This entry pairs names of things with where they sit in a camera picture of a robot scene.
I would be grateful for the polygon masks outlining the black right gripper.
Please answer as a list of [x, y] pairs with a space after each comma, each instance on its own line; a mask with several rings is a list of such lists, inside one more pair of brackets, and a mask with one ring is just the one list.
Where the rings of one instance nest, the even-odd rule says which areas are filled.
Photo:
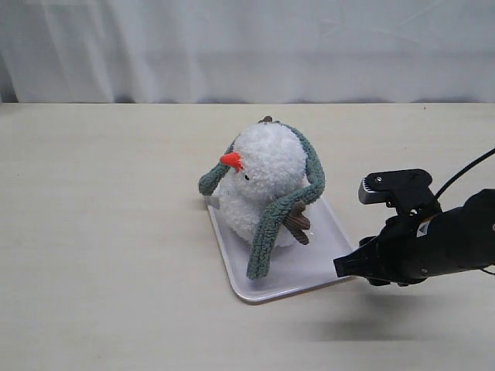
[[337, 277], [364, 277], [374, 286], [408, 286], [424, 282], [428, 271], [419, 265], [416, 217], [393, 216], [377, 235], [364, 237], [358, 250], [333, 260]]

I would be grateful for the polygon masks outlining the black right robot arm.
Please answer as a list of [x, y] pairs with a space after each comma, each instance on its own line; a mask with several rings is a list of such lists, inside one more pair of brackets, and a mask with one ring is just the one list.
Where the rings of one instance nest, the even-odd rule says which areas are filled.
[[363, 277], [373, 286], [485, 269], [494, 264], [494, 190], [435, 215], [391, 217], [378, 235], [363, 238], [333, 264], [338, 277]]

